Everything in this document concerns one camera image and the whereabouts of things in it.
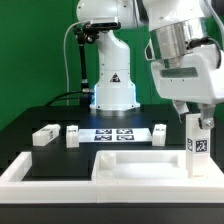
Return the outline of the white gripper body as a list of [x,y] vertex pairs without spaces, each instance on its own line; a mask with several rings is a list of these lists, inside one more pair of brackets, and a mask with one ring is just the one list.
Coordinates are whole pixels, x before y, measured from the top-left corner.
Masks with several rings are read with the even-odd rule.
[[217,65],[215,45],[193,49],[183,56],[180,68],[166,69],[162,63],[152,62],[151,70],[156,90],[161,98],[202,104],[224,102],[224,53]]

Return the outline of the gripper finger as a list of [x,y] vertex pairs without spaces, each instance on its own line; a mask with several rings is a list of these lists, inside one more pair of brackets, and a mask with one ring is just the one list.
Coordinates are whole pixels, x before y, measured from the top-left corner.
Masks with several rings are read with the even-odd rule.
[[199,126],[201,129],[209,130],[214,127],[214,112],[215,105],[213,104],[199,104],[198,108],[200,110]]
[[186,115],[189,113],[187,103],[185,101],[173,100],[174,109],[178,114],[178,118],[181,122],[186,120]]

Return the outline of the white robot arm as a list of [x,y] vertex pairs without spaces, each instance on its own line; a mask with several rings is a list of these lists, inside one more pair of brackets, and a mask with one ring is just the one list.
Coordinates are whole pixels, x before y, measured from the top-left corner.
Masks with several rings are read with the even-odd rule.
[[224,49],[207,31],[210,17],[224,31],[214,0],[80,0],[76,15],[84,41],[98,47],[92,111],[139,108],[144,97],[130,72],[149,63],[157,94],[180,119],[191,102],[198,105],[199,126],[214,126],[215,107],[224,102]]

